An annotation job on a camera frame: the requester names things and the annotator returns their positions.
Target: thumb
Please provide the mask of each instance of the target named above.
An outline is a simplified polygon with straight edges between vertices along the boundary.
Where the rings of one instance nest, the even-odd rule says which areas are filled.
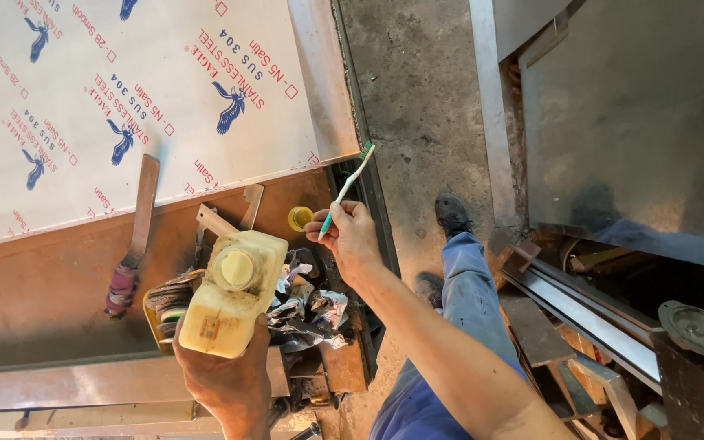
[[[271,333],[268,331],[268,316],[261,313],[254,323],[254,334],[249,341],[249,348],[243,354],[243,358],[249,365],[265,365],[268,358],[268,344],[271,343]]]
[[[352,217],[336,202],[330,204],[330,214],[333,216],[333,221],[339,228],[339,232],[345,230],[352,224]]]

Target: red checkbox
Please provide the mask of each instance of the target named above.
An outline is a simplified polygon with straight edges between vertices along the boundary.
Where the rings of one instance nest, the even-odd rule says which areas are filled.
[[[290,85],[284,93],[290,98],[294,99],[298,95],[298,89],[294,85]]]
[[[224,4],[224,2],[219,2],[218,5],[216,5],[216,13],[219,14],[219,16],[224,16],[224,13],[227,12],[227,5]]]

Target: label sticker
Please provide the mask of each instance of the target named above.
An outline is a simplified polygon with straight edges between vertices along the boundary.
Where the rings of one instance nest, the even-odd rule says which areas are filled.
[[[202,327],[200,328],[200,337],[210,339],[211,341],[216,339],[216,335],[219,334],[219,319],[213,316],[206,316],[202,319]]]

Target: blue pants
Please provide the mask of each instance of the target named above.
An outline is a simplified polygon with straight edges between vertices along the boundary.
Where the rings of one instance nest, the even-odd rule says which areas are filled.
[[[499,312],[496,284],[483,259],[483,245],[470,233],[460,233],[442,247],[444,318],[499,357],[518,358]],[[409,358],[385,399],[386,405],[419,372]]]

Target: hand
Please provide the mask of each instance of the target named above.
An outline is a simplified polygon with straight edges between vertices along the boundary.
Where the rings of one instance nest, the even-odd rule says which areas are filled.
[[[329,212],[333,223],[319,241],[319,231]],[[304,229],[309,240],[322,243],[333,252],[341,277],[356,290],[376,270],[384,267],[376,241],[376,225],[361,202],[345,200],[341,205],[333,202],[329,210],[315,213],[314,221]]]
[[[182,347],[178,335],[184,317],[181,316],[178,321],[173,351],[184,371],[186,388],[198,403],[219,420],[226,438],[244,435],[268,438],[265,435],[268,434],[271,381],[265,363],[271,335],[265,315],[257,317],[249,348],[236,359]]]

